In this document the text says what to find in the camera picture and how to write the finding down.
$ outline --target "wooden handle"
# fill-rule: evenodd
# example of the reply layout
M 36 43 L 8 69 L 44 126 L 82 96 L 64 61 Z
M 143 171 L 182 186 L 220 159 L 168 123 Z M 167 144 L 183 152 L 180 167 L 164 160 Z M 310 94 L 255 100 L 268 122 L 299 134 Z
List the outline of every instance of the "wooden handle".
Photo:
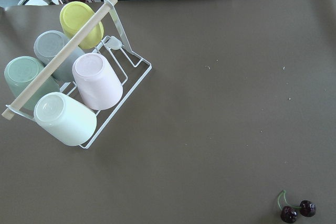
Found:
M 91 32 L 91 30 L 110 11 L 110 3 L 114 6 L 118 0 L 108 0 L 98 11 L 82 26 L 82 28 L 70 39 L 70 41 L 56 54 L 52 61 L 37 75 L 37 77 L 21 92 L 21 94 L 10 104 L 16 110 L 20 110 L 30 97 L 41 87 L 41 85 L 54 73 L 71 52 L 81 43 L 81 41 Z M 15 113 L 6 109 L 2 116 L 11 120 Z

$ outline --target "light purple cup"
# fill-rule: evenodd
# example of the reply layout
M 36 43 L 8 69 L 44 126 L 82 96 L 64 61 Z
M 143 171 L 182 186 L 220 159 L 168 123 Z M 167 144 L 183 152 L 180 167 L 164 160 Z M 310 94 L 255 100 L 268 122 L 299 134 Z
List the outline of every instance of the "light purple cup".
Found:
M 106 110 L 122 97 L 122 85 L 107 59 L 96 53 L 80 56 L 72 65 L 80 96 L 93 110 Z

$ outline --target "cherry stem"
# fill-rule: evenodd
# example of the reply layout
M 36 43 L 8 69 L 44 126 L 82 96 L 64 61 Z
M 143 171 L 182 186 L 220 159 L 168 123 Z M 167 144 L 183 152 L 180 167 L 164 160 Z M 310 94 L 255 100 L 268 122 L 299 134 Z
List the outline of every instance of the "cherry stem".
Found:
M 280 206 L 280 197 L 281 196 L 283 196 L 283 199 L 285 200 L 285 203 L 287 204 L 287 206 L 290 206 L 290 207 L 292 207 L 294 209 L 300 209 L 301 208 L 301 207 L 294 207 L 294 206 L 288 204 L 288 202 L 286 200 L 286 190 L 282 190 L 281 193 L 278 196 L 278 206 L 279 206 L 280 210 L 282 210 L 282 207 Z

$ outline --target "cherry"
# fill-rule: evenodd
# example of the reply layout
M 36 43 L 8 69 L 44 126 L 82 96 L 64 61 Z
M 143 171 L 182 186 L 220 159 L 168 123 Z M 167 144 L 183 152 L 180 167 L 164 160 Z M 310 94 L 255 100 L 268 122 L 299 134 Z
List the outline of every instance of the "cherry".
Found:
M 294 223 L 298 214 L 295 209 L 290 206 L 285 206 L 281 211 L 281 219 L 286 223 Z
M 316 213 L 315 204 L 308 200 L 301 201 L 300 207 L 301 207 L 300 213 L 305 217 L 312 217 Z

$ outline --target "brown table surface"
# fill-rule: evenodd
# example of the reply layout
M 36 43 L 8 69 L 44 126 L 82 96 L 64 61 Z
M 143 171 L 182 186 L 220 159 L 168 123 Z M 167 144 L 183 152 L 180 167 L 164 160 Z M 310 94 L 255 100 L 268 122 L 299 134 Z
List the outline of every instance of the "brown table surface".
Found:
M 61 30 L 61 8 L 1 10 L 2 72 Z M 297 223 L 335 222 L 336 0 L 116 9 L 153 70 L 88 150 L 1 118 L 0 223 L 283 223 L 283 189 L 317 205 Z M 4 110 L 14 98 L 0 85 Z

